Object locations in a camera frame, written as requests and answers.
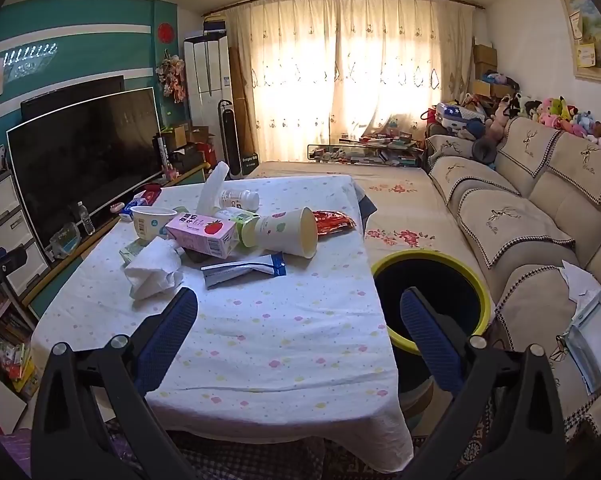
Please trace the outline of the pink strawberry milk carton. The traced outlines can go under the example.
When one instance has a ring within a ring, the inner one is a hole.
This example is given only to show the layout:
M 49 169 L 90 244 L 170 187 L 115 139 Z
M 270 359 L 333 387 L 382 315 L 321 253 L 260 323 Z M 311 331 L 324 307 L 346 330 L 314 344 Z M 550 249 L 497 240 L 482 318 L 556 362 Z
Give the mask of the pink strawberry milk carton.
M 171 219 L 166 229 L 182 248 L 219 259 L 227 259 L 238 244 L 238 229 L 231 220 L 187 212 Z

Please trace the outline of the white yogurt cup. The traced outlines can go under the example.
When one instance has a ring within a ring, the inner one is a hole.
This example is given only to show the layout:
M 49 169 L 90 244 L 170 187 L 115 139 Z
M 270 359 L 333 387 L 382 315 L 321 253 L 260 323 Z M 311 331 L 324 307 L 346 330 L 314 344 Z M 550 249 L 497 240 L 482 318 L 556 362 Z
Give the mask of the white yogurt cup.
M 166 225 L 178 214 L 173 209 L 156 206 L 133 206 L 131 212 L 137 236 L 148 243 L 155 237 L 166 237 Z

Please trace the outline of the framed flower painting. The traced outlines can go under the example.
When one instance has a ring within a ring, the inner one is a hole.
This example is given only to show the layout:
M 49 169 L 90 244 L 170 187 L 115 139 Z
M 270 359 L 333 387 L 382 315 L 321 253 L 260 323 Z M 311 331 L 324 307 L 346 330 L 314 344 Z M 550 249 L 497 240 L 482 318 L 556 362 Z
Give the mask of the framed flower painting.
M 561 0 L 568 24 L 573 73 L 601 84 L 601 14 L 593 0 Z

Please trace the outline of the black tower fan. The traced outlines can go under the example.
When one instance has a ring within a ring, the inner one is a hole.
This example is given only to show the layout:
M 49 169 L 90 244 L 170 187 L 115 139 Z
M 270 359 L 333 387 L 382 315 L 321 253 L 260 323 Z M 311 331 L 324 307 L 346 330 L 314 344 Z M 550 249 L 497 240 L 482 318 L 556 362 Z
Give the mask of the black tower fan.
M 236 130 L 234 108 L 231 101 L 222 99 L 218 102 L 218 117 L 224 161 L 229 166 L 231 178 L 237 179 L 243 175 L 242 157 L 240 144 L 238 143 L 238 130 Z

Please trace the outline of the pile of books and toys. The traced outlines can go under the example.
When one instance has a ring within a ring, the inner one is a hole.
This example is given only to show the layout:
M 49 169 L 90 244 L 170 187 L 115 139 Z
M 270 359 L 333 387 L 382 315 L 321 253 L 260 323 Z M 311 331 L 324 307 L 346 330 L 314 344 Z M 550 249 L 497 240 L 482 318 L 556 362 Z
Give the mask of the pile of books and toys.
M 372 133 L 358 142 L 339 140 L 336 144 L 308 144 L 309 162 L 388 167 L 423 168 L 425 152 L 410 133 Z

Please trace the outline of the red snack wrapper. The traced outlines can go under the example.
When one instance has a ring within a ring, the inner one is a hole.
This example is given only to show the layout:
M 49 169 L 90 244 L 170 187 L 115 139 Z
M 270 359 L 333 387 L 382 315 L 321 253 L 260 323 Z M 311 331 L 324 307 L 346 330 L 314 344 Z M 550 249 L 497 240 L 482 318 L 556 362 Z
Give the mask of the red snack wrapper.
M 316 210 L 313 216 L 318 237 L 357 229 L 355 221 L 341 211 Z

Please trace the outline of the clear green lidded cup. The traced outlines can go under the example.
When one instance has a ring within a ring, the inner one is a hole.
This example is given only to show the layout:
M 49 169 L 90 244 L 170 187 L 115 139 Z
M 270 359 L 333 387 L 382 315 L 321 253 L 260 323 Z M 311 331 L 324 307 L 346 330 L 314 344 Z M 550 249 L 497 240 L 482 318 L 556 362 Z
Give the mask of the clear green lidded cup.
M 218 209 L 215 212 L 215 217 L 221 220 L 229 220 L 235 223 L 236 229 L 238 230 L 238 239 L 240 243 L 246 248 L 252 248 L 257 245 L 256 240 L 256 224 L 258 222 L 257 214 L 251 211 L 228 207 Z

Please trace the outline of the clear water bottle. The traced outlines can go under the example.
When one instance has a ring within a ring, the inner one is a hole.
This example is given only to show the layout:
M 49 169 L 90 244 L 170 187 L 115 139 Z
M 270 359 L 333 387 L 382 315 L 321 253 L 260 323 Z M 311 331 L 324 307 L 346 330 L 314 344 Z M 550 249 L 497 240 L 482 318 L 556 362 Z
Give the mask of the clear water bottle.
M 89 211 L 87 210 L 87 207 L 84 206 L 84 203 L 79 202 L 77 204 L 78 207 L 78 212 L 79 212 L 79 217 L 81 220 L 82 225 L 84 226 L 84 231 L 86 231 L 87 236 L 91 236 L 95 233 L 95 227 L 93 225 L 91 216 L 89 214 Z

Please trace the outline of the white foam fruit net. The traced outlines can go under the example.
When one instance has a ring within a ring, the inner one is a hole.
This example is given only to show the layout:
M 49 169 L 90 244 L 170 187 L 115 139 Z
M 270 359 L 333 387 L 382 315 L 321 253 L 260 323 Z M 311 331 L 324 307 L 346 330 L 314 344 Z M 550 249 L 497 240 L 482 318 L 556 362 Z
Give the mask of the white foam fruit net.
M 196 213 L 201 216 L 211 217 L 219 207 L 219 196 L 223 182 L 229 173 L 229 166 L 225 162 L 218 162 L 206 180 L 196 206 Z

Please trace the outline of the white tissue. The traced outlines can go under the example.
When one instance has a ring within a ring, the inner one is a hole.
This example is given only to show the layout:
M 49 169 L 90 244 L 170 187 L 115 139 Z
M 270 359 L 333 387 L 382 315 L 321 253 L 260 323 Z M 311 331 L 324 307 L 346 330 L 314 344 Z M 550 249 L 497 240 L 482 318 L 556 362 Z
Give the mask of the white tissue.
M 178 287 L 183 280 L 181 256 L 182 250 L 174 240 L 154 238 L 125 267 L 130 297 L 144 300 Z

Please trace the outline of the blue silver toothpaste wrapper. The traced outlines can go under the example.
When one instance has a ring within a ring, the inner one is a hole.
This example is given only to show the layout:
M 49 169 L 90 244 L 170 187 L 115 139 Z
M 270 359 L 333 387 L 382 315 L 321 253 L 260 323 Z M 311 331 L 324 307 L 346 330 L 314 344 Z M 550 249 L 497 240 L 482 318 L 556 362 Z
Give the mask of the blue silver toothpaste wrapper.
M 209 266 L 202 266 L 201 271 L 206 287 L 210 288 L 240 278 L 250 272 L 258 272 L 277 278 L 286 274 L 286 263 L 282 252 L 277 252 L 276 254 L 250 257 L 245 260 L 209 264 Z

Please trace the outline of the papers and plastic folder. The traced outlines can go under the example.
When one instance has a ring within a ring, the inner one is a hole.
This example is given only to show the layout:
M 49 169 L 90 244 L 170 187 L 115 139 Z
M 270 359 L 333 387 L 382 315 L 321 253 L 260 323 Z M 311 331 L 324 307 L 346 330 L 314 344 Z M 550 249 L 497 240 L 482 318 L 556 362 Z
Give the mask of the papers and plastic folder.
M 575 362 L 588 394 L 601 391 L 601 284 L 589 272 L 567 261 L 558 269 L 576 305 L 558 341 Z

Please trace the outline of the cream embroidered curtains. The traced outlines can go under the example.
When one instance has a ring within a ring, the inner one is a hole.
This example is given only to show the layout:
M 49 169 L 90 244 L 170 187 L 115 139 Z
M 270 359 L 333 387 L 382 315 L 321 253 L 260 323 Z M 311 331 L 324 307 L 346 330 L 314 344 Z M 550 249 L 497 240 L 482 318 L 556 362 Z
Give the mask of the cream embroidered curtains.
M 264 162 L 395 129 L 422 139 L 431 106 L 468 87 L 474 6 L 451 0 L 255 0 L 227 10 Z

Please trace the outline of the white dotted tablecloth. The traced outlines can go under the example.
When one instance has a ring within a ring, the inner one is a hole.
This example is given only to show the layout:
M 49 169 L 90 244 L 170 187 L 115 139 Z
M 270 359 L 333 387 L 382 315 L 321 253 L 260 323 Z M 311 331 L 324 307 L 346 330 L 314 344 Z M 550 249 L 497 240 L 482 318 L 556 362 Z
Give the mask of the white dotted tablecloth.
M 260 194 L 261 214 L 302 207 L 343 211 L 357 229 L 317 244 L 311 260 L 285 255 L 287 273 L 250 273 L 206 289 L 184 259 L 182 286 L 198 318 L 148 403 L 166 429 L 236 442 L 332 440 L 373 469 L 401 471 L 413 446 L 398 400 L 398 370 L 360 233 L 349 176 L 229 182 Z M 51 348 L 99 348 L 130 334 L 174 292 L 134 302 L 119 250 L 137 238 L 118 222 L 70 276 L 31 338 L 43 369 Z

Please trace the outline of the white paper cup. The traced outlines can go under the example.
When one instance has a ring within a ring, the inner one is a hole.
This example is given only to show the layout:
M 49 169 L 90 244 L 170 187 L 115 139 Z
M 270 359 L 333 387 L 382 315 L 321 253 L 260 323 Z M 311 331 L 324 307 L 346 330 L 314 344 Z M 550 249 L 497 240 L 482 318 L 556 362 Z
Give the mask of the white paper cup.
M 317 221 L 308 207 L 261 217 L 255 228 L 257 245 L 311 259 L 317 252 Z

